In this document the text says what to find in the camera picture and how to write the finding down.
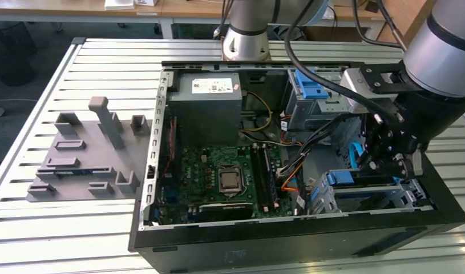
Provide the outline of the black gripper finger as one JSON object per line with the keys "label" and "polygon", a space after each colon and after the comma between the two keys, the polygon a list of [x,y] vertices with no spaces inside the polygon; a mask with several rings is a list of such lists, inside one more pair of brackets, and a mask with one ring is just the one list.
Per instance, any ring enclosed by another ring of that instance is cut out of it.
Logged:
{"label": "black gripper finger", "polygon": [[364,128],[364,152],[358,158],[358,168],[362,171],[381,171],[380,151],[382,148],[381,135],[384,128],[382,124],[370,124]]}
{"label": "black gripper finger", "polygon": [[401,179],[412,178],[412,162],[402,155],[388,155],[368,162],[368,166],[378,173]]}

